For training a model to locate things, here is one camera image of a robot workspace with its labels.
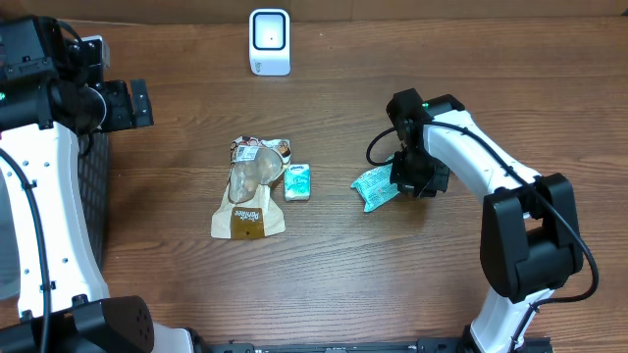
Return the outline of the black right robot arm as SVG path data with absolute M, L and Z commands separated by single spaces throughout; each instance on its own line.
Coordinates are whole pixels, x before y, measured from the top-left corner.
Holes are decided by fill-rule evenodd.
M 456 175 L 482 206 L 480 262 L 490 290 L 481 312 L 461 338 L 421 339 L 419 351 L 550 352 L 548 339 L 525 332 L 588 255 L 570 182 L 509 156 L 451 95 L 423 100 L 406 89 L 386 112 L 402 144 L 391 161 L 399 192 L 433 197 Z

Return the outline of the brown white snack bag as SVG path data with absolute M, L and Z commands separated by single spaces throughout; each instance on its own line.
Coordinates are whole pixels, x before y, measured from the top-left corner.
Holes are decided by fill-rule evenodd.
M 240 136 L 232 142 L 230 156 L 229 180 L 212 215 L 210 235 L 256 240 L 284 232 L 285 216 L 271 191 L 290 165 L 290 142 Z

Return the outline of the green tissue pack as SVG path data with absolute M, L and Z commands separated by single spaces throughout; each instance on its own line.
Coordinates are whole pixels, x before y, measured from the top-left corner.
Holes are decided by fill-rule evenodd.
M 287 201 L 305 201 L 311 195 L 311 169 L 308 164 L 290 165 L 284 174 L 284 196 Z

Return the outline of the teal wet wipes pack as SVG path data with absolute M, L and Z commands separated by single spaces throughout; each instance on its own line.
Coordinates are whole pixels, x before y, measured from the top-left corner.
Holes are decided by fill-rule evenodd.
M 399 191 L 391 183 L 393 156 L 389 156 L 384 166 L 375 167 L 359 176 L 350 188 L 358 192 L 364 201 L 364 212 L 370 213 L 394 199 Z

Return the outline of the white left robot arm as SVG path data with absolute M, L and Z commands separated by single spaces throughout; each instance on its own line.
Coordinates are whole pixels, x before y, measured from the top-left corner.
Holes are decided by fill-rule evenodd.
M 79 190 L 82 137 L 151 126 L 144 80 L 106 80 L 107 45 L 50 17 L 1 25 L 1 171 L 21 266 L 20 320 L 5 352 L 202 352 L 189 328 L 155 323 L 138 296 L 112 297 Z

